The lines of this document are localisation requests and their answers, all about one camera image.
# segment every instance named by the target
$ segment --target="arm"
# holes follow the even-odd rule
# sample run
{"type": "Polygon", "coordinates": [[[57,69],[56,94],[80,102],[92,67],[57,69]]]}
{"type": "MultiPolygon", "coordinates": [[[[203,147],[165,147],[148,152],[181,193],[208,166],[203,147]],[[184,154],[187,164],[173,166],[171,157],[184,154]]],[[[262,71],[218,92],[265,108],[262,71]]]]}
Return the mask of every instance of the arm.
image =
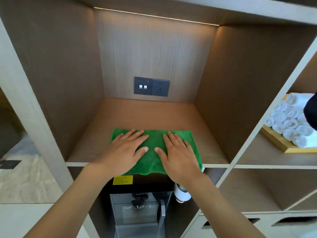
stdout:
{"type": "Polygon", "coordinates": [[[93,202],[114,176],[129,171],[148,151],[142,147],[149,136],[143,130],[121,134],[96,161],[87,164],[74,183],[34,225],[24,238],[75,238],[93,202]]]}
{"type": "Polygon", "coordinates": [[[203,211],[218,238],[265,238],[265,236],[221,195],[207,175],[199,169],[190,144],[172,133],[164,135],[168,156],[160,148],[160,157],[168,176],[188,190],[203,211]]]}

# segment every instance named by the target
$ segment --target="rolled white towel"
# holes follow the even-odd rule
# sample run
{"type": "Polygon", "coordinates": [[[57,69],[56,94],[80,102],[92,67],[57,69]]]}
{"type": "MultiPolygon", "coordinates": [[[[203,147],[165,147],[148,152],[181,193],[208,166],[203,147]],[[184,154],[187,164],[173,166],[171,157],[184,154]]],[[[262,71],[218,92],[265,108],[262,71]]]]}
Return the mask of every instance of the rolled white towel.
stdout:
{"type": "Polygon", "coordinates": [[[302,112],[303,112],[303,109],[299,107],[294,107],[292,105],[288,105],[286,110],[284,111],[287,118],[294,118],[294,119],[296,119],[302,112]]]}
{"type": "Polygon", "coordinates": [[[285,130],[285,125],[283,123],[275,122],[272,125],[272,129],[277,132],[278,134],[283,134],[285,130]]]}
{"type": "Polygon", "coordinates": [[[266,126],[272,127],[272,125],[274,124],[275,119],[272,116],[268,116],[264,122],[264,124],[266,126]]]}
{"type": "Polygon", "coordinates": [[[317,131],[313,129],[307,122],[299,123],[295,130],[299,135],[303,136],[317,135],[317,131]]]}
{"type": "Polygon", "coordinates": [[[293,138],[293,144],[300,148],[314,148],[317,147],[317,135],[311,136],[296,136],[293,138]]]}
{"type": "Polygon", "coordinates": [[[306,123],[307,120],[306,120],[305,114],[304,114],[304,113],[301,113],[301,114],[297,117],[297,121],[298,121],[299,123],[306,123]]]}
{"type": "Polygon", "coordinates": [[[297,120],[293,118],[287,118],[283,124],[286,128],[296,128],[298,126],[297,120]]]}
{"type": "Polygon", "coordinates": [[[295,129],[293,128],[287,128],[284,130],[283,132],[283,136],[285,139],[287,139],[288,141],[292,141],[293,138],[295,138],[296,136],[298,136],[298,133],[295,131],[295,129]]]}
{"type": "Polygon", "coordinates": [[[279,102],[279,104],[275,108],[275,112],[284,112],[287,108],[288,104],[285,100],[279,102]]]}
{"type": "Polygon", "coordinates": [[[308,100],[310,100],[313,95],[314,94],[290,93],[286,98],[286,102],[289,105],[296,105],[304,108],[308,100]]]}
{"type": "Polygon", "coordinates": [[[287,119],[286,114],[283,112],[275,112],[272,117],[278,123],[283,123],[287,119]]]}

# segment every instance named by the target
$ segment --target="green towel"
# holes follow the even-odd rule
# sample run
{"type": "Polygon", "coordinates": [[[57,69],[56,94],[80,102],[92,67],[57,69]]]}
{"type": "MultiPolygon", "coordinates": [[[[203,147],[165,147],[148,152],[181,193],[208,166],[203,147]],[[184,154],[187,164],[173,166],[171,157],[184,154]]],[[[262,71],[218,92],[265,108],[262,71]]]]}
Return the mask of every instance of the green towel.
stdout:
{"type": "MultiPolygon", "coordinates": [[[[119,134],[127,133],[128,129],[114,129],[112,133],[111,140],[114,140],[119,134]]],[[[178,134],[182,140],[186,140],[193,148],[194,154],[199,164],[200,170],[203,168],[203,164],[201,162],[201,158],[194,141],[193,135],[191,131],[171,131],[173,134],[178,134]]],[[[145,130],[144,135],[150,135],[150,137],[145,140],[143,144],[139,146],[139,148],[147,146],[149,151],[137,162],[137,164],[130,169],[125,175],[148,175],[150,173],[162,173],[166,174],[162,162],[159,156],[154,151],[155,147],[159,147],[167,154],[167,149],[163,140],[163,134],[167,134],[167,131],[164,130],[145,130]]]]}

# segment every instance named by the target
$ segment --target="wooden tray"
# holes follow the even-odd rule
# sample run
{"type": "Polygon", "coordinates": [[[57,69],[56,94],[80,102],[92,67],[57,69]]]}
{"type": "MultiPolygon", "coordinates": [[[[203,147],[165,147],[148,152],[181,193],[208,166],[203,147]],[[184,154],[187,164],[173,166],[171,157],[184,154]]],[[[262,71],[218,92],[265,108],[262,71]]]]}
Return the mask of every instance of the wooden tray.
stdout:
{"type": "Polygon", "coordinates": [[[263,125],[260,132],[264,134],[273,144],[275,144],[284,153],[317,153],[317,148],[299,148],[291,141],[288,141],[283,135],[278,134],[272,128],[263,125]]]}

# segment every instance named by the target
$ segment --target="yellow warning label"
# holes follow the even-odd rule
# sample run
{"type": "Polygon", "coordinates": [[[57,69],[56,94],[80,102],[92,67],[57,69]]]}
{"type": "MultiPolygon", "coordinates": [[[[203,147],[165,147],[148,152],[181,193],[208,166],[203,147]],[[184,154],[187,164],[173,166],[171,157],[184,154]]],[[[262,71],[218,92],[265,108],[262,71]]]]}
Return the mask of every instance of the yellow warning label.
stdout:
{"type": "Polygon", "coordinates": [[[117,176],[113,179],[113,185],[131,185],[133,176],[117,176]]]}

